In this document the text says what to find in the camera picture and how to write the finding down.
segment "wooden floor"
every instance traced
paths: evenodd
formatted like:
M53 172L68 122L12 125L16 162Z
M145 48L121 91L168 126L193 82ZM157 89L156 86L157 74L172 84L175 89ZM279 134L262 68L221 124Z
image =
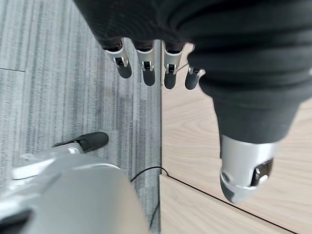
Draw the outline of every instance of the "wooden floor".
M162 89L162 162L169 174L227 202L219 183L219 135L212 99L186 90L188 67ZM312 100L283 140L269 181L238 207L295 233L312 233Z
M162 234L290 234L163 175L160 198Z

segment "striped carpet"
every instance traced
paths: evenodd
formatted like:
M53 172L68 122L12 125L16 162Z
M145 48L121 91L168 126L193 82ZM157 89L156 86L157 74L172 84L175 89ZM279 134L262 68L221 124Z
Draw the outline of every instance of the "striped carpet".
M126 47L133 74L122 79L72 1L0 0L0 193L12 167L23 165L21 154L93 131L110 142L92 154L128 177L160 164L160 43L152 87L129 41ZM135 184L148 221L158 173Z

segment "robotic hand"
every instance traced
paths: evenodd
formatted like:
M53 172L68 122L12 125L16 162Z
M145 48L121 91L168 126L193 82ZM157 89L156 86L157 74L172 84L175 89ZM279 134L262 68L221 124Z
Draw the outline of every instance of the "robotic hand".
M131 76L122 38L137 50L144 82L155 82L153 41L164 41L165 81L189 54L186 87L211 96L220 132L221 188L230 202L270 176L279 142L312 95L312 1L74 0L120 75Z
M1 234L148 234L134 188L123 172L85 153L108 142L82 135L15 168L0 199Z

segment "black cable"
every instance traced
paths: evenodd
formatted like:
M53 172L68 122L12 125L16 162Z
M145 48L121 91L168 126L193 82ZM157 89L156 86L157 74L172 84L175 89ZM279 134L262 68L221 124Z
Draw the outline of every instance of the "black cable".
M135 177L133 177L130 180L130 182L132 183L140 174L142 174L142 173L144 173L144 172L146 172L146 171L148 171L150 169L154 169L154 168L160 168L160 169L164 170L166 172L167 176L169 176L169 174L168 174L166 169L164 169L163 167L160 167L160 166L154 166L154 167L148 167L148 168L144 169L143 171L139 172Z
M163 167L160 167L160 166L154 166L154 167L148 167L148 168L144 169L143 171L139 172L135 177L133 177L133 178L130 180L130 182L132 183L140 174L142 174L142 173L144 173L144 172L146 172L146 171L148 171L148 170L150 170L150 169L154 169L154 168L159 168L159 169L164 170L164 171L166 172L167 176L169 177L169 173L167 172L166 169L164 169ZM156 211L159 209L159 206L160 206L160 202L158 201L158 204L157 204L157 206L156 206L156 208L155 208L155 210L154 210L154 212L153 212L153 215L152 215L152 218L151 218L151 221L150 221L150 229L151 229L151 227L152 227L153 220L154 220L154 218L155 218Z
M153 220L154 220L154 217L156 215L156 211L159 209L159 206L160 206L160 202L158 202L158 204L157 204L157 206L156 206L156 208L154 210L154 213L152 215L151 222L150 222L150 229L152 228Z

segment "silver robotic fingertip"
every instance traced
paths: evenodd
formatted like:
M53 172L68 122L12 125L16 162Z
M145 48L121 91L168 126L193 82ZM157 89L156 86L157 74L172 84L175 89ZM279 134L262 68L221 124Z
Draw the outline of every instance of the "silver robotic fingertip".
M279 142L254 144L223 135L220 184L231 203L249 198L271 173Z

